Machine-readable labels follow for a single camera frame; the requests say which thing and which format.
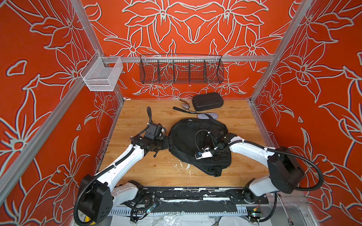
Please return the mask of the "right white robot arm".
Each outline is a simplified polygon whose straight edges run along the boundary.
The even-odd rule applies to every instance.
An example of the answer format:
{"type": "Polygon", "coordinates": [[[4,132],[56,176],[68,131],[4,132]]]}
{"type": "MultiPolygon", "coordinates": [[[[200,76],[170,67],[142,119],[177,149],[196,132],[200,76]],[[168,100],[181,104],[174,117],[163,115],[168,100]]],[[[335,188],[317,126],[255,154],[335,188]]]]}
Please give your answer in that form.
{"type": "Polygon", "coordinates": [[[203,148],[203,157],[213,157],[224,152],[241,154],[253,159],[268,169],[269,175],[260,179],[253,179],[247,185],[247,191],[259,197],[266,193],[282,192],[291,194],[293,191],[315,191],[324,184],[324,175],[312,161],[292,153],[288,148],[274,148],[259,145],[245,140],[235,134],[228,133],[219,140],[211,133],[212,146],[203,148]],[[312,167],[317,173],[318,182],[309,187],[299,186],[305,177],[305,171],[298,160],[312,167]]]}

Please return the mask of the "black student backpack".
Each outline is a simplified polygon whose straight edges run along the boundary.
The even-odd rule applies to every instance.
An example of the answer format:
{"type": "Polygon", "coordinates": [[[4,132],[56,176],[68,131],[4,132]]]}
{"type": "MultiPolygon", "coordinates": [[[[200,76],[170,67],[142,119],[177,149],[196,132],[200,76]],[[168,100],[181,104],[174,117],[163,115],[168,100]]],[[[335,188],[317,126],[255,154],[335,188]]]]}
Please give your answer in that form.
{"type": "Polygon", "coordinates": [[[209,176],[219,177],[222,170],[232,163],[230,151],[212,154],[197,159],[196,154],[204,148],[214,149],[218,141],[228,133],[225,124],[214,119],[185,118],[178,121],[169,132],[173,147],[169,152],[184,163],[197,167],[209,176]]]}

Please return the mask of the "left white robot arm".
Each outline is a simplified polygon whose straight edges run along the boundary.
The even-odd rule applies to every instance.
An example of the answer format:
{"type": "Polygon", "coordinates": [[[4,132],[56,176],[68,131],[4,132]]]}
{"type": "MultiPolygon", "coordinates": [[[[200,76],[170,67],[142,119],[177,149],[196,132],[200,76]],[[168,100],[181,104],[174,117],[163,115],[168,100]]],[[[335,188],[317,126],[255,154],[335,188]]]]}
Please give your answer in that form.
{"type": "Polygon", "coordinates": [[[158,153],[173,147],[170,136],[154,140],[137,135],[131,137],[131,144],[107,168],[94,176],[86,175],[80,184],[74,204],[74,221],[79,226],[100,223],[116,204],[136,198],[139,188],[132,182],[116,187],[120,179],[147,153],[158,153]]]}

